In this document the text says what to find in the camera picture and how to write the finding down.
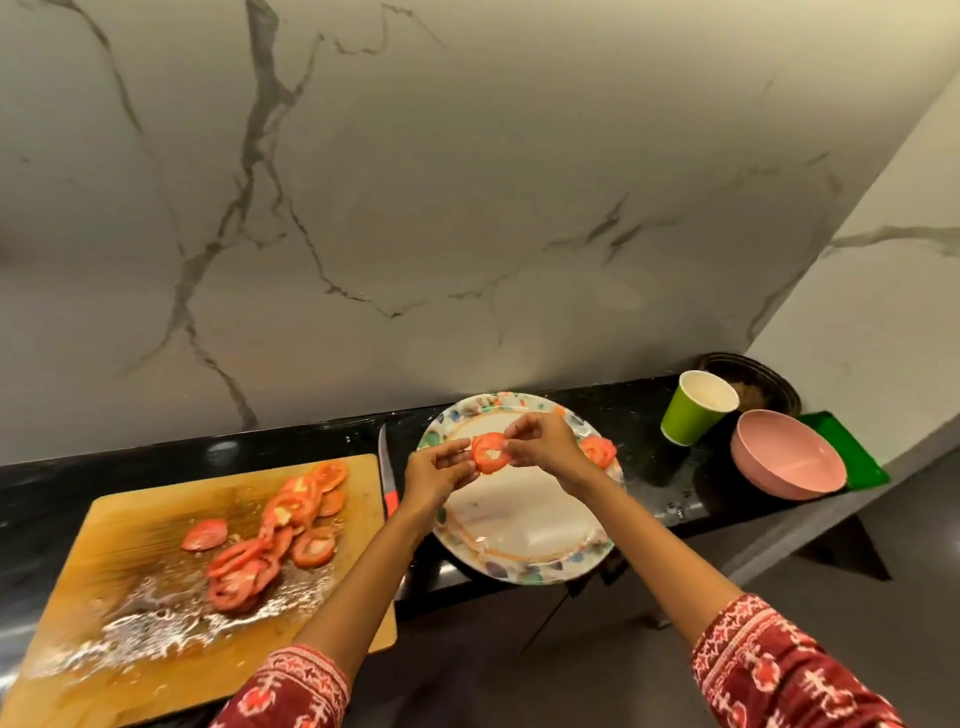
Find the plate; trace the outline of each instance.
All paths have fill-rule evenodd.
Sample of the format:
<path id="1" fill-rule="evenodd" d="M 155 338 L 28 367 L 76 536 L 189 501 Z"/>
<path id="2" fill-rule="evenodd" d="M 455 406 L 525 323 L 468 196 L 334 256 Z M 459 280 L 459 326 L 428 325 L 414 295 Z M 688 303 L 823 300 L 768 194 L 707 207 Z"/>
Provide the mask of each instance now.
<path id="1" fill-rule="evenodd" d="M 525 412 L 564 416 L 578 440 L 600 433 L 559 404 L 536 395 L 498 392 L 468 397 L 441 412 L 417 449 L 459 437 L 503 432 Z M 607 474 L 623 483 L 614 460 Z M 613 542 L 589 509 L 540 468 L 507 467 L 455 492 L 437 513 L 433 532 L 469 567 L 512 584 L 553 584 L 596 567 Z"/>

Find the embroidered sleeve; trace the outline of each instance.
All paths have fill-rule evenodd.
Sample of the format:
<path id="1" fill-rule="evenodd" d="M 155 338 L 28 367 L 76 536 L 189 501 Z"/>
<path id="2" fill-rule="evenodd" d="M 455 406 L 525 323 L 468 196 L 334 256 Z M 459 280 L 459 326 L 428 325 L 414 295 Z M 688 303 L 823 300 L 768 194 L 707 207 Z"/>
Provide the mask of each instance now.
<path id="1" fill-rule="evenodd" d="M 340 728 L 349 702 L 344 673 L 302 644 L 271 652 L 210 728 Z"/>
<path id="2" fill-rule="evenodd" d="M 743 595 L 693 648 L 693 676 L 725 728 L 902 728 L 812 638 L 763 599 Z"/>

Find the pink bowl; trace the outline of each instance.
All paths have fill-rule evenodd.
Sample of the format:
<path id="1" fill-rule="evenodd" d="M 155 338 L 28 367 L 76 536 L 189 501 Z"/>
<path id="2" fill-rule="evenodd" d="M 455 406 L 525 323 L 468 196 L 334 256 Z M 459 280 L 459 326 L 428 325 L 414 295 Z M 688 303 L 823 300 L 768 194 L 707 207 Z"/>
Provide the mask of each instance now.
<path id="1" fill-rule="evenodd" d="M 744 412 L 730 443 L 733 462 L 761 491 L 810 500 L 843 488 L 847 468 L 833 446 L 780 412 Z"/>

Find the hand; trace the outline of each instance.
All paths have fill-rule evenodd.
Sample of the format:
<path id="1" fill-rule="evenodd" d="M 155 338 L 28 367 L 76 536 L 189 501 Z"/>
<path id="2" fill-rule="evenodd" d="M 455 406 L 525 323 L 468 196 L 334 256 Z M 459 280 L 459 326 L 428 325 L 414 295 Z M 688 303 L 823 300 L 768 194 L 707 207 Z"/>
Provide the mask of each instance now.
<path id="1" fill-rule="evenodd" d="M 469 437 L 464 437 L 411 452 L 407 458 L 403 501 L 397 510 L 405 509 L 423 521 L 423 535 L 429 532 L 437 510 L 450 494 L 480 476 L 467 449 L 469 445 Z"/>
<path id="2" fill-rule="evenodd" d="M 559 415 L 528 412 L 514 420 L 503 433 L 504 449 L 513 457 L 513 466 L 538 466 L 560 481 L 569 494 L 583 499 L 587 481 L 600 472 L 577 444 L 577 436 Z"/>

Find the black countertop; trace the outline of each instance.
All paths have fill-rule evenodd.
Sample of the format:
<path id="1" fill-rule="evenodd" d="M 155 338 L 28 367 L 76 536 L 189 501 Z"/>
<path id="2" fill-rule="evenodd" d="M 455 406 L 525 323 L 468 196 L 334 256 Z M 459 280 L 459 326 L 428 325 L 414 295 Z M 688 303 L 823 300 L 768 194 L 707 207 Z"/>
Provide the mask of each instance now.
<path id="1" fill-rule="evenodd" d="M 682 537 L 794 505 L 760 492 L 736 470 L 729 450 L 732 417 L 694 448 L 678 448 L 663 438 L 660 418 L 676 385 L 675 376 L 661 376 L 538 394 L 572 410 L 612 439 L 629 492 Z M 94 499 L 376 453 L 377 434 L 384 423 L 396 485 L 402 493 L 407 454 L 446 407 L 419 407 L 0 467 L 0 694 L 16 674 Z M 583 584 L 570 586 L 576 594 Z M 418 549 L 397 595 L 397 617 L 403 621 L 504 588 L 506 585 L 484 574 L 451 563 L 447 551 L 430 536 Z"/>

